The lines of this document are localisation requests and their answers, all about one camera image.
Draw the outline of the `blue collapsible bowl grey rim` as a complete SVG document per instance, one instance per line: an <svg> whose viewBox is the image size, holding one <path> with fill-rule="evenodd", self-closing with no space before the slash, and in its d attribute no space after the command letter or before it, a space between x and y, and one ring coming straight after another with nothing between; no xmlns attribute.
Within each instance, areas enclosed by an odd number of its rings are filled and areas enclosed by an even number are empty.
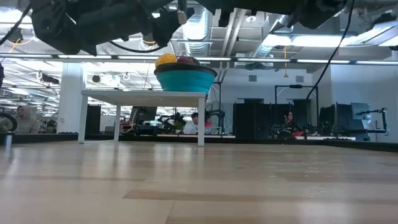
<svg viewBox="0 0 398 224"><path fill-rule="evenodd" d="M217 72L211 68L188 63L159 65L154 74L163 91L201 92L208 94Z"/></svg>

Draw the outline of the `yellow fruit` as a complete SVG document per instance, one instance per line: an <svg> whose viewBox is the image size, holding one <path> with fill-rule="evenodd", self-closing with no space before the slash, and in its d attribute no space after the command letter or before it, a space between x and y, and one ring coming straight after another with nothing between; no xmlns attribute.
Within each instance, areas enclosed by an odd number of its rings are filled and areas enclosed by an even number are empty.
<svg viewBox="0 0 398 224"><path fill-rule="evenodd" d="M167 64L167 63L176 63L178 58L175 54L172 53L164 53L157 58L155 61L155 67L157 68L159 65Z"/></svg>

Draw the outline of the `black metal frame stand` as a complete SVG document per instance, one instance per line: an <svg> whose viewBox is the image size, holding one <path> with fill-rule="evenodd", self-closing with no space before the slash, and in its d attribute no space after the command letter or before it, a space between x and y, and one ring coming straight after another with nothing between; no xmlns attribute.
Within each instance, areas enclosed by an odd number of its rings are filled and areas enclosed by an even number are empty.
<svg viewBox="0 0 398 224"><path fill-rule="evenodd" d="M274 139L281 139L279 133L284 124L284 115L291 111L294 114L294 122L301 129L300 133L294 133L295 139L298 137L304 137L316 134L316 125L319 117L319 97L318 91L314 90L312 95L315 95L315 121L312 121L311 112L311 99L308 105L305 106L305 99L292 99L287 104L280 104L278 102L279 96L284 90L311 90L312 86L308 85L276 85L274 87L274 124L272 125L272 137Z"/></svg>

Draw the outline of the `person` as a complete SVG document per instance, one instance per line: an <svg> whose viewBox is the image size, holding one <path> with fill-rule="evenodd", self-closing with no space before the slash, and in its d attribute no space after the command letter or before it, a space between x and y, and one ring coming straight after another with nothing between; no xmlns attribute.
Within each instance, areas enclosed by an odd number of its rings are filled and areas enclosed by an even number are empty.
<svg viewBox="0 0 398 224"><path fill-rule="evenodd" d="M192 122L187 123L184 126L183 133L184 134L192 134L195 135L198 133L198 113L193 113L191 115Z"/></svg>
<svg viewBox="0 0 398 224"><path fill-rule="evenodd" d="M295 139L294 133L300 133L301 129L294 122L294 114L289 111L284 115L285 121L279 133L282 139Z"/></svg>
<svg viewBox="0 0 398 224"><path fill-rule="evenodd" d="M37 134L39 132L38 121L32 115L32 108L29 106L18 106L15 116L17 121L16 134Z"/></svg>

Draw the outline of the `dark red pepper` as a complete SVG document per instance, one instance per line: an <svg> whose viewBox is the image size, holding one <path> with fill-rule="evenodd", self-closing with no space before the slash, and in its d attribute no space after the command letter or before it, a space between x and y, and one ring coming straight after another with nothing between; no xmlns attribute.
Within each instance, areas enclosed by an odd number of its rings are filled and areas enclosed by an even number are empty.
<svg viewBox="0 0 398 224"><path fill-rule="evenodd" d="M177 59L177 63L186 63L186 64L192 64L192 65L199 65L200 62L195 59L194 57L179 57Z"/></svg>

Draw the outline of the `silver ventilation duct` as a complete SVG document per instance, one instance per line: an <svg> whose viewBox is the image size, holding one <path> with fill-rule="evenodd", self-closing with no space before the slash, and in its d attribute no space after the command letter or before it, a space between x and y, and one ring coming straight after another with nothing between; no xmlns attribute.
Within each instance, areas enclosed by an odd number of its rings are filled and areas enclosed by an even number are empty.
<svg viewBox="0 0 398 224"><path fill-rule="evenodd" d="M203 6L195 6L195 13L182 26L186 54L191 57L207 56L210 50L212 14Z"/></svg>

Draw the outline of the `dark monitor pair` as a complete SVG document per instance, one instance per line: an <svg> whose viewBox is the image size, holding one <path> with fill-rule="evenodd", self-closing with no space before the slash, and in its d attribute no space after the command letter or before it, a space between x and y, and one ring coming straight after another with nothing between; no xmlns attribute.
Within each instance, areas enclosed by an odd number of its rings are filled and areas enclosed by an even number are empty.
<svg viewBox="0 0 398 224"><path fill-rule="evenodd" d="M338 124L338 110L336 109L336 105L320 109L318 127L320 134L323 136L337 136L343 133Z"/></svg>

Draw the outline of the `black partition screen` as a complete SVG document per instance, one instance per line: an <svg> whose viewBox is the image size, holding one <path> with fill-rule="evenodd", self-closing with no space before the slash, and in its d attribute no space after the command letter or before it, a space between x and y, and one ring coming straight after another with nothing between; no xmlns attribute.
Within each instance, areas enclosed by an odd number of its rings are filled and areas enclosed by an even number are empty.
<svg viewBox="0 0 398 224"><path fill-rule="evenodd" d="M273 104L234 104L233 133L238 139L261 140L272 137Z"/></svg>

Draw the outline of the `white perforated metal riser shelf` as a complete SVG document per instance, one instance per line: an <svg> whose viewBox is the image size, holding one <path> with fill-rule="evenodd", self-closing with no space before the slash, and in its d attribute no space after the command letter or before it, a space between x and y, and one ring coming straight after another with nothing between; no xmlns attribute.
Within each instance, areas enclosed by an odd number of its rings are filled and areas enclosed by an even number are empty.
<svg viewBox="0 0 398 224"><path fill-rule="evenodd" d="M86 117L88 109L88 98L103 101L116 106L116 127L114 129L114 140L119 140L119 122L121 108L123 106L173 106L192 107L198 109L198 146L205 146L205 101L206 94L203 92L181 92L181 91L119 91L119 90L83 90L81 92L80 126L78 131L78 142L85 142Z"/></svg>

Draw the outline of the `monitor on arm mount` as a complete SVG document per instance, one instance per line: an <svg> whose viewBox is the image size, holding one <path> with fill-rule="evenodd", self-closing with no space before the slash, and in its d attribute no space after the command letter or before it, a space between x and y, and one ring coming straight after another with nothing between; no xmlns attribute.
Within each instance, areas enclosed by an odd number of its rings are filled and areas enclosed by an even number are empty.
<svg viewBox="0 0 398 224"><path fill-rule="evenodd" d="M370 121L370 109L371 105L367 103L351 103L352 115L355 120Z"/></svg>

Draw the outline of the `dark background monitor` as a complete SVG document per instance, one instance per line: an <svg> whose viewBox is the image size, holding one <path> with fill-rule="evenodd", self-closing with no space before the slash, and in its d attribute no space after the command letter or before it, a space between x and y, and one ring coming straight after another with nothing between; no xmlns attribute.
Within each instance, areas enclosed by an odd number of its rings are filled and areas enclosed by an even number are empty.
<svg viewBox="0 0 398 224"><path fill-rule="evenodd" d="M143 125L146 121L154 121L157 116L157 107L133 107L129 121L132 124Z"/></svg>

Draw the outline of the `ceiling light panel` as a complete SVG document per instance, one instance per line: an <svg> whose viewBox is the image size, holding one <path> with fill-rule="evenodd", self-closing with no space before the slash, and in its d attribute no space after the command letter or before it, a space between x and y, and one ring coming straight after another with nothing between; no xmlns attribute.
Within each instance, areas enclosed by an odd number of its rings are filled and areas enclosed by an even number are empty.
<svg viewBox="0 0 398 224"><path fill-rule="evenodd" d="M263 46L296 46L296 47L336 47L341 40L340 35L268 35L262 42ZM398 36L377 43L376 39L364 40L355 36L345 37L341 47L362 47L378 45L380 47L393 47L398 45Z"/></svg>

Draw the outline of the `black cabinet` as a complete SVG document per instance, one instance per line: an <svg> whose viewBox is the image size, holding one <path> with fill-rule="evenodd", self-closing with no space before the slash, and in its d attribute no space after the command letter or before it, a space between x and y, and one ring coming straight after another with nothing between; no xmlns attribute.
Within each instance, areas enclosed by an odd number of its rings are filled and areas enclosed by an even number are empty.
<svg viewBox="0 0 398 224"><path fill-rule="evenodd" d="M101 121L100 105L88 105L86 114L86 134L99 134Z"/></svg>

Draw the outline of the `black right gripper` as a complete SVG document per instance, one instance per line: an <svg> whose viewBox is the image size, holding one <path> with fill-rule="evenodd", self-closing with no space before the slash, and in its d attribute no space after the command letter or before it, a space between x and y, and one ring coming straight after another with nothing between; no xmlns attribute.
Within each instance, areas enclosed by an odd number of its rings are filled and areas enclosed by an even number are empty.
<svg viewBox="0 0 398 224"><path fill-rule="evenodd" d="M196 0L211 12L217 9L234 11L235 8L290 14L292 25L318 28L343 10L348 0Z"/></svg>

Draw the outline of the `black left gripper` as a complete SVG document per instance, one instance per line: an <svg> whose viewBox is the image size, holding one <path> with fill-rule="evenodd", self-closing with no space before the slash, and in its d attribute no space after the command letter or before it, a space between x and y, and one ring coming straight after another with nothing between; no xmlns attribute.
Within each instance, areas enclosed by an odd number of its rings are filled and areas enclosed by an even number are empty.
<svg viewBox="0 0 398 224"><path fill-rule="evenodd" d="M66 55L85 51L97 55L96 45L148 31L154 4L82 4L77 23L68 14L69 0L29 0L36 37Z"/></svg>

